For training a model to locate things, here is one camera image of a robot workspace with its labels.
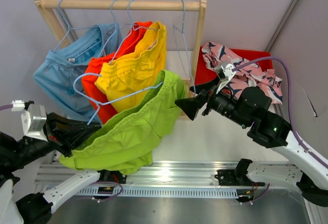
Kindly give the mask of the blue wire hanger green shorts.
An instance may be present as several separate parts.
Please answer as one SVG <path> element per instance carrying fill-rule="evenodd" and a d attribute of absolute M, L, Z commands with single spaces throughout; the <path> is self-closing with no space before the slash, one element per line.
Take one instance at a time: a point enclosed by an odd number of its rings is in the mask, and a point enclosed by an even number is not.
<path fill-rule="evenodd" d="M 128 94 L 128 95 L 122 96 L 122 97 L 120 97 L 120 98 L 117 98 L 117 99 L 114 99 L 114 100 L 111 100 L 111 101 L 107 101 L 107 102 L 101 102 L 101 101 L 98 101 L 98 100 L 96 100 L 96 99 L 94 99 L 94 98 L 92 98 L 92 97 L 86 95 L 86 94 L 83 93 L 83 92 L 78 91 L 78 89 L 76 88 L 76 84 L 77 84 L 77 82 L 78 82 L 80 79 L 82 79 L 83 77 L 85 77 L 85 76 L 89 76 L 89 75 L 91 75 L 91 76 L 96 76 L 96 77 L 102 77 L 101 74 L 96 74 L 96 73 L 93 73 L 93 72 L 89 72 L 89 73 L 84 73 L 84 74 L 78 76 L 78 77 L 74 80 L 74 82 L 73 82 L 73 89 L 74 89 L 75 93 L 77 93 L 77 94 L 79 94 L 79 95 L 85 97 L 85 98 L 88 99 L 89 101 L 95 103 L 95 104 L 96 104 L 96 107 L 97 107 L 97 109 L 95 110 L 95 112 L 93 113 L 93 115 L 91 116 L 91 118 L 89 119 L 89 121 L 87 122 L 87 126 L 89 126 L 89 125 L 91 124 L 91 122 L 94 120 L 94 118 L 95 118 L 95 116 L 98 114 L 98 112 L 99 112 L 101 106 L 106 106 L 106 105 L 109 105 L 109 104 L 115 103 L 115 102 L 117 102 L 117 101 L 121 101 L 121 100 L 126 99 L 126 98 L 128 98 L 128 97 L 132 97 L 132 96 L 135 96 L 135 95 L 137 95 L 137 94 L 139 94 L 139 93 L 142 93 L 142 92 L 144 92 L 144 91 L 148 91 L 148 90 L 151 90 L 151 89 L 157 89 L 157 88 L 161 87 L 161 86 L 164 84 L 164 82 L 160 82 L 159 84 L 157 84 L 157 85 L 155 85 L 155 86 L 149 86 L 149 87 L 143 88 L 143 89 L 141 89 L 141 90 L 139 90 L 139 91 L 136 91 L 136 92 L 133 92 L 133 93 L 131 93 L 131 94 Z"/>

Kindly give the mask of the lime green shorts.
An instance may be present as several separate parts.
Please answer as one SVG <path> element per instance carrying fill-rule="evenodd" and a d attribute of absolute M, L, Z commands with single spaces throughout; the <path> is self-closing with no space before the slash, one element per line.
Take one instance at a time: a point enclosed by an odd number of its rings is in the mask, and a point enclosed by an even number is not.
<path fill-rule="evenodd" d="M 72 156 L 59 162 L 73 170 L 108 170 L 129 175 L 153 162 L 152 151 L 172 133 L 181 110 L 175 105 L 186 87 L 177 74 L 161 70 L 141 102 L 124 110 L 93 133 Z"/>

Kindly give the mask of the pink patterned shorts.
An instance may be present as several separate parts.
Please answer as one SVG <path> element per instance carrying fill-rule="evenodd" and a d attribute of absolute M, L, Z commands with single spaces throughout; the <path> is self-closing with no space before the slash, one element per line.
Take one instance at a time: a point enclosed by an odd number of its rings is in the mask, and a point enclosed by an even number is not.
<path fill-rule="evenodd" d="M 212 71 L 222 62 L 228 62 L 234 65 L 234 67 L 249 62 L 248 59 L 239 56 L 220 43 L 207 42 L 201 51 L 206 68 Z M 274 69 L 262 71 L 259 64 L 253 63 L 237 70 L 235 76 L 226 87 L 233 91 L 233 95 L 236 98 L 239 98 L 242 91 L 247 87 L 259 87 L 266 96 L 272 99 L 272 104 L 282 104 L 281 82 L 282 79 L 275 75 Z"/>

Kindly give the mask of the blue wire hanger orange shorts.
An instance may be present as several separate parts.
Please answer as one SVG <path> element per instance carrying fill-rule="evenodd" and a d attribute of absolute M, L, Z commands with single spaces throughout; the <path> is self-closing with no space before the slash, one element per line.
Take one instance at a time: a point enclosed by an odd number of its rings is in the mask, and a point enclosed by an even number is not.
<path fill-rule="evenodd" d="M 116 32 L 120 32 L 120 29 L 121 29 L 122 27 L 125 26 L 125 24 L 123 24 L 123 25 L 121 25 L 121 26 L 119 25 L 118 20 L 117 20 L 115 14 L 114 14 L 114 12 L 113 12 L 113 5 L 114 5 L 114 3 L 115 3 L 116 1 L 118 1 L 118 0 L 113 0 L 113 2 L 111 3 L 111 6 L 110 6 L 110 13 L 112 14 L 112 16 L 113 16 L 113 18 L 114 18 L 114 32 L 113 32 L 113 34 L 112 34 L 112 35 L 106 40 L 106 42 L 104 43 L 104 45 L 103 45 L 103 47 L 102 47 L 102 49 L 101 49 L 101 52 L 100 52 L 99 55 L 98 55 L 98 58 L 102 57 L 102 56 L 105 54 L 105 46 L 107 45 L 108 41 L 114 36 L 114 34 L 115 34 Z"/>

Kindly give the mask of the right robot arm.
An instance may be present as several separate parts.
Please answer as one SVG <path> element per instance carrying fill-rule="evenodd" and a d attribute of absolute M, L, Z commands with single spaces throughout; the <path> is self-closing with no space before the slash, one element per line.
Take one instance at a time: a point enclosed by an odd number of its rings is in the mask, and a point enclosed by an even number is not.
<path fill-rule="evenodd" d="M 271 99 L 258 87 L 245 88 L 239 99 L 219 90 L 219 79 L 196 87 L 197 96 L 175 101 L 190 120 L 200 108 L 202 115 L 211 111 L 228 118 L 242 128 L 256 144 L 284 156 L 291 165 L 265 165 L 242 158 L 234 170 L 218 170 L 215 178 L 221 186 L 264 186 L 273 184 L 300 193 L 307 201 L 327 207 L 327 162 L 322 156 L 312 157 L 313 151 L 299 142 L 292 126 L 284 118 L 269 111 Z"/>

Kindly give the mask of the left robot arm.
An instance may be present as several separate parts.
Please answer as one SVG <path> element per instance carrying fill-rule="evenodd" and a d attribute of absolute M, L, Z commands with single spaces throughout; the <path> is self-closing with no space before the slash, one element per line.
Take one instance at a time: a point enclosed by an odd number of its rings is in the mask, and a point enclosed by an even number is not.
<path fill-rule="evenodd" d="M 100 124 L 26 111 L 22 125 L 24 136 L 20 140 L 1 134 L 1 223 L 47 223 L 80 190 L 111 178 L 111 170 L 100 165 L 78 171 L 49 190 L 36 189 L 37 170 L 51 152 L 70 156 Z"/>

